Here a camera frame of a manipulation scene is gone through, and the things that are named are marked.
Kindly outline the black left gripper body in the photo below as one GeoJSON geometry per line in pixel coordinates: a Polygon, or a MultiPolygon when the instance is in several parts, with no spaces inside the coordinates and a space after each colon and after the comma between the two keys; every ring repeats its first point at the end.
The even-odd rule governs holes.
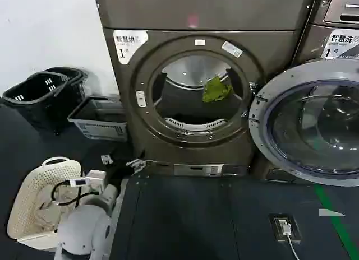
{"type": "Polygon", "coordinates": [[[133,174],[133,168],[126,165],[129,162],[129,159],[108,159],[108,162],[105,164],[106,182],[115,187],[120,187],[122,180],[133,174]]]}

